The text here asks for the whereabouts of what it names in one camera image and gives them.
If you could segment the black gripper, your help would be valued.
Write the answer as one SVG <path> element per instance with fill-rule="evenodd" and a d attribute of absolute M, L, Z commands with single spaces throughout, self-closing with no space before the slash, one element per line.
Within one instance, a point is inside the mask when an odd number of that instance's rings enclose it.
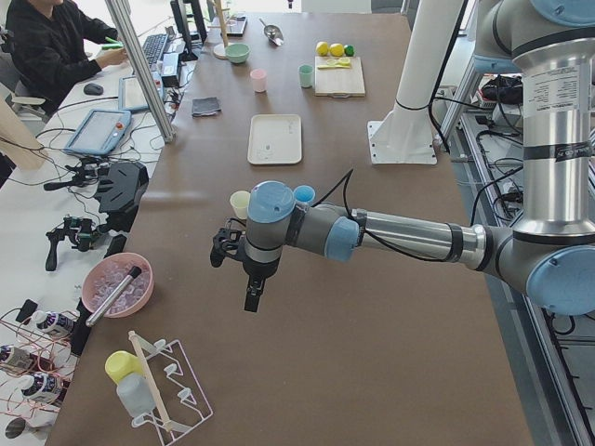
<path fill-rule="evenodd" d="M 257 312 L 259 300 L 264 292 L 266 280 L 274 275 L 278 269 L 282 247 L 263 249 L 256 247 L 250 241 L 243 241 L 245 258 L 243 266 L 250 276 L 245 292 L 244 310 Z"/>

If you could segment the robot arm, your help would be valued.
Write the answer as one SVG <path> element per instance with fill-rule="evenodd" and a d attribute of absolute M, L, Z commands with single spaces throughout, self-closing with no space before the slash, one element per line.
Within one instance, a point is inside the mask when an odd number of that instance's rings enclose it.
<path fill-rule="evenodd" d="M 483 1 L 476 59 L 509 60 L 522 75 L 523 214 L 510 228 L 298 203 L 278 181 L 251 192 L 239 256 L 254 311 L 291 245 L 338 261 L 379 245 L 429 262 L 460 262 L 561 315 L 594 309 L 594 224 L 588 212 L 590 1 Z"/>

